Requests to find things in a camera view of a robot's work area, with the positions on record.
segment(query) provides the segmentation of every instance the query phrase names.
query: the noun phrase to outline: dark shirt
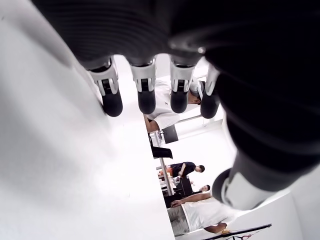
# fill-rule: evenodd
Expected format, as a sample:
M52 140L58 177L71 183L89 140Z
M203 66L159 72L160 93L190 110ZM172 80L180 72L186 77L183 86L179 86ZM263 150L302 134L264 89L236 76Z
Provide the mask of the dark shirt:
M185 164L185 168L184 168L182 177L185 177L189 173L192 173L196 168L196 165L190 161L185 161L185 162L177 163L177 164L171 164L170 167L172 168L172 176L174 178L179 176L179 172L181 171L183 164Z

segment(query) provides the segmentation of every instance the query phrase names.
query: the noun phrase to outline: man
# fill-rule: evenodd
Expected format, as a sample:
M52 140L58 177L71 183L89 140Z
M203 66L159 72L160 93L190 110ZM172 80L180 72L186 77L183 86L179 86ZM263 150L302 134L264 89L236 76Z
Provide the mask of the man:
M205 185L199 189L199 191L193 192L193 194L200 194L203 192L210 191L210 185Z
M210 193L198 193L175 200L167 211L175 236L198 229L217 234L236 219L238 212L211 197Z
M144 116L144 122L148 133L165 129L176 124L180 115L171 109L171 81L169 79L156 79L154 86L155 110L153 113ZM188 92L188 104L200 105L200 97L194 96Z
M170 173L172 177L182 177L184 178L189 173L192 173L193 171L196 171L198 173L203 173L205 171L205 166L199 165L196 166L193 162L185 161L177 164L171 164L166 168L166 172ZM159 176L163 175L163 171L160 171L158 173Z

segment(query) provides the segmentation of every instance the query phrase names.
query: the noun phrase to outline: white surface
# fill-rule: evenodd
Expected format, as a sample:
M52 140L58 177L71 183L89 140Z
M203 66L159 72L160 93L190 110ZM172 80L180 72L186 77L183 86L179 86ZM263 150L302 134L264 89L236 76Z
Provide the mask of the white surface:
M132 76L119 73L121 116L105 116L31 14L27 1L0 2L0 239L174 239Z
M250 238L250 240L312 240L316 238L303 238L299 218L290 193L279 199L238 217L229 230L242 230L272 224ZM178 236L176 240L202 240L215 236L205 230L194 231Z
M320 167L301 177L290 189L300 220L303 239L318 239L320 236Z

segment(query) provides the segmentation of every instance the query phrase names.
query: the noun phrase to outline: black hair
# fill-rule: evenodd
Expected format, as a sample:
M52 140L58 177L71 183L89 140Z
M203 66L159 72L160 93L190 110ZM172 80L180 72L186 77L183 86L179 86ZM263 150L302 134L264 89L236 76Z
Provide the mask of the black hair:
M203 166L203 165L199 165L199 168L201 169L202 173L206 170L205 166Z
M202 94L204 94L205 90L206 90L206 82L205 81L200 81L202 82L202 85L203 85L203 90L202 90ZM198 105L201 105L201 98L200 96L197 97L197 99L200 100L200 102L198 103Z

